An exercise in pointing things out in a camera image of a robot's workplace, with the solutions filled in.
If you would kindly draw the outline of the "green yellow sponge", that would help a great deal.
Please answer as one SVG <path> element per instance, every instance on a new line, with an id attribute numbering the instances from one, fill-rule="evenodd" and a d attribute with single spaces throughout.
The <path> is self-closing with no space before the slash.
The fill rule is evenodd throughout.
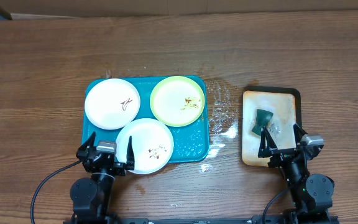
<path id="1" fill-rule="evenodd" d="M 263 127 L 266 127 L 272 118 L 273 113 L 271 111 L 256 109 L 255 124 L 252 128 L 252 132 L 261 136 Z"/>

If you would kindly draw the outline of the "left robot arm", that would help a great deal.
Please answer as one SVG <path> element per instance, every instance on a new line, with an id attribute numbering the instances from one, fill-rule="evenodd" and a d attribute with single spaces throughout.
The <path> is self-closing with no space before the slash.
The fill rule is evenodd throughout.
<path id="1" fill-rule="evenodd" d="M 125 162 L 116 160 L 115 142 L 100 141 L 95 145 L 95 139 L 96 133 L 92 133 L 76 152 L 76 157 L 91 177 L 79 179 L 71 186 L 73 216 L 70 222 L 117 224 L 121 219 L 109 212 L 109 204 L 115 177 L 125 176 L 128 170 L 134 170 L 132 139 L 125 144 Z"/>

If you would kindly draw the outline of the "black tray with soapy water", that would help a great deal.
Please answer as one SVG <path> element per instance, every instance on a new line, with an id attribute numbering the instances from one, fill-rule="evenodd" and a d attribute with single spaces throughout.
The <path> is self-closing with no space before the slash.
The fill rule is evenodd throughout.
<path id="1" fill-rule="evenodd" d="M 293 125 L 296 123 L 296 97 L 292 93 L 246 90 L 242 97 L 242 160 L 249 166 L 266 167 L 268 158 L 259 158 L 260 136 L 252 132 L 257 110 L 273 113 L 267 129 L 279 149 L 296 146 Z"/>

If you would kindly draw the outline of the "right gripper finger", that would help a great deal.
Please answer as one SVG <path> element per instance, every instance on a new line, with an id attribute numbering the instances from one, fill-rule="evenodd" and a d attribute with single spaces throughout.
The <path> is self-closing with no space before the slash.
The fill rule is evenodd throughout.
<path id="1" fill-rule="evenodd" d="M 271 157 L 276 150 L 277 150 L 277 145 L 275 144 L 273 138 L 271 137 L 268 129 L 264 126 L 261 129 L 261 134 L 260 134 L 260 146 L 259 146 L 258 157 Z"/>
<path id="2" fill-rule="evenodd" d="M 307 132 L 303 130 L 301 127 L 299 127 L 297 123 L 293 125 L 293 130 L 294 130 L 296 145 L 305 145 L 306 143 L 302 141 L 302 138 L 304 135 L 307 134 Z"/>

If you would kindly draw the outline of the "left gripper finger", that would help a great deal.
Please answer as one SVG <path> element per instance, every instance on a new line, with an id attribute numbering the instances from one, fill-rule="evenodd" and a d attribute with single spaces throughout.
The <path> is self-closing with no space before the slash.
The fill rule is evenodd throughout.
<path id="1" fill-rule="evenodd" d="M 135 157 L 132 148 L 132 136 L 129 136 L 128 145 L 127 145 L 127 155 L 126 155 L 126 170 L 134 170 L 134 167 L 135 167 Z"/>
<path id="2" fill-rule="evenodd" d="M 78 148 L 79 151 L 85 151 L 89 147 L 94 146 L 94 140 L 96 139 L 96 132 L 94 131 L 91 136 Z"/>

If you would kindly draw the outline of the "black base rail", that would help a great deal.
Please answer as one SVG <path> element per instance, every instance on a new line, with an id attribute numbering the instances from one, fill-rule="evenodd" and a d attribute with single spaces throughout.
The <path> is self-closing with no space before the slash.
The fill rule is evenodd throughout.
<path id="1" fill-rule="evenodd" d="M 212 219 L 161 219 L 149 220 L 147 218 L 123 218 L 118 221 L 79 221 L 77 218 L 63 221 L 64 224 L 74 223 L 122 223 L 122 224 L 262 224 L 262 216 L 256 215 L 252 218 L 212 218 Z M 290 223 L 282 215 L 266 216 L 266 224 L 284 224 Z M 332 223 L 339 224 L 338 217 L 331 217 L 331 221 L 300 221 L 298 223 Z"/>

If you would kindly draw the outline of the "white plate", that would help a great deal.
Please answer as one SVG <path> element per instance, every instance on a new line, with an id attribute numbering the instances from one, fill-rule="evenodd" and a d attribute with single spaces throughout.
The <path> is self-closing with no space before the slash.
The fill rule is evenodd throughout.
<path id="1" fill-rule="evenodd" d="M 160 121 L 151 118 L 137 119 L 127 124 L 116 139 L 116 158 L 127 161 L 127 147 L 132 139 L 135 174 L 151 174 L 163 168 L 173 154 L 173 136 Z"/>
<path id="2" fill-rule="evenodd" d="M 111 78 L 96 84 L 85 98 L 85 115 L 98 128 L 114 130 L 130 123 L 140 110 L 140 95 L 130 82 Z"/>

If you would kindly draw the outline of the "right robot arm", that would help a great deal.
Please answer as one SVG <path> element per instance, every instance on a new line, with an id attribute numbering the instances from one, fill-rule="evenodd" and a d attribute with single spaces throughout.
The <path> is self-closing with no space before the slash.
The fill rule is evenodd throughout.
<path id="1" fill-rule="evenodd" d="M 278 149 L 266 127 L 261 128 L 259 158 L 268 157 L 270 168 L 279 168 L 287 182 L 287 188 L 276 195 L 259 217 L 261 223 L 339 223 L 337 216 L 329 214 L 333 205 L 334 181 L 323 174 L 310 174 L 308 161 L 315 158 L 324 146 L 320 135 L 308 134 L 299 125 L 293 125 L 296 146 Z M 268 216 L 269 207 L 282 195 L 290 193 L 294 209 L 281 215 Z"/>

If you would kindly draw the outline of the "yellow-green plate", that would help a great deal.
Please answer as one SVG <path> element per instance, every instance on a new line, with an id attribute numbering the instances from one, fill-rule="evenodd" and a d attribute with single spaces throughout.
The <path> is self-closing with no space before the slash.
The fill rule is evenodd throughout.
<path id="1" fill-rule="evenodd" d="M 150 95 L 150 109 L 167 126 L 182 127 L 196 121 L 205 107 L 204 91 L 194 80 L 183 76 L 164 78 Z"/>

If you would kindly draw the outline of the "white plate front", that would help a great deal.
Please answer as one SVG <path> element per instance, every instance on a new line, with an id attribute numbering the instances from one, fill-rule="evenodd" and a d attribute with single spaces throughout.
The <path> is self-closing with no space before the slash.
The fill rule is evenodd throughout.
<path id="1" fill-rule="evenodd" d="M 127 147 L 132 139 L 135 174 L 151 174 L 163 168 L 173 154 L 173 136 L 160 121 L 151 118 L 137 119 L 127 124 L 116 139 L 116 158 L 127 161 Z"/>

